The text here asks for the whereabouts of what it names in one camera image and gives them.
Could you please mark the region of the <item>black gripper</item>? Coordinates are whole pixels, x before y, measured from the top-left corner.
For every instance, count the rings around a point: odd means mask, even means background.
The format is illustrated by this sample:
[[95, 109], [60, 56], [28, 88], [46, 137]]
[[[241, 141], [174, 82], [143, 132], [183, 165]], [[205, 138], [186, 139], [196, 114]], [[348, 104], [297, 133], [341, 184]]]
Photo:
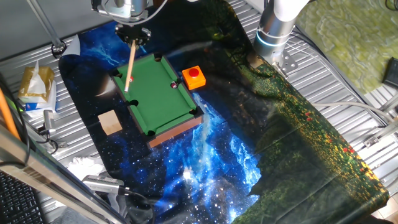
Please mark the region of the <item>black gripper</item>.
[[152, 36], [152, 32], [140, 25], [129, 26], [124, 24], [117, 24], [115, 34], [128, 46], [132, 45], [131, 37], [137, 37], [136, 45], [144, 46]]

